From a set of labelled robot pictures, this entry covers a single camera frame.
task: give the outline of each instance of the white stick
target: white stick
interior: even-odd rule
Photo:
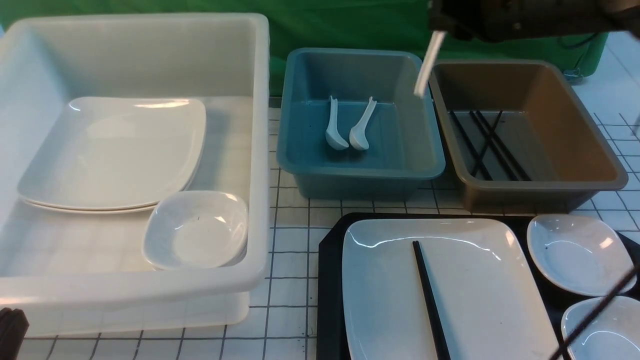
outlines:
[[[420,98],[424,97],[424,93],[427,90],[427,82],[429,81],[431,69],[433,68],[433,64],[438,57],[440,46],[442,46],[442,41],[444,40],[444,36],[446,34],[447,33],[445,31],[434,31],[431,35],[431,41],[429,41],[429,47],[427,47],[427,53],[424,55],[424,61],[422,62],[422,66],[420,67],[418,80],[416,80],[415,88],[413,89],[413,94],[419,96]]]

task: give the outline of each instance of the rectangular plate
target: rectangular plate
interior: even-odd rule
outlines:
[[[342,296],[353,360],[437,360],[412,241],[424,251],[452,359],[543,359],[553,328],[520,245],[482,218],[362,220],[347,229]]]
[[[64,107],[18,194],[63,209],[157,204],[189,182],[206,133],[197,99],[81,97]]]

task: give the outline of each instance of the small white dish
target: small white dish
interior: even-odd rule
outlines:
[[[352,224],[342,301],[353,360],[436,359],[412,241],[424,251],[451,359],[548,359],[556,335],[520,244],[489,219]]]
[[[214,268],[244,248],[248,210],[240,197],[224,192],[179,192],[151,214],[142,254],[154,267]]]
[[[588,299],[569,307],[562,317],[566,338],[602,298]],[[629,297],[613,301],[569,346],[573,360],[640,359],[640,302]]]
[[[549,281],[580,295],[606,295],[634,266],[616,232],[591,217],[537,216],[529,223],[527,244]],[[634,277],[623,292],[635,284]]]
[[[61,112],[18,194],[74,210],[154,205],[191,179],[205,134],[199,100],[81,97]]]

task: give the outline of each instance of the stacked plates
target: stacked plates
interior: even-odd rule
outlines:
[[[72,213],[152,209],[189,185],[205,133],[197,100],[78,98],[31,160],[18,194]]]

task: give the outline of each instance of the square dish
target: square dish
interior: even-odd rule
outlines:
[[[344,238],[342,296],[352,360],[436,358],[414,240],[424,249],[452,359],[544,359],[557,348],[509,227],[480,218],[379,219],[354,223]]]

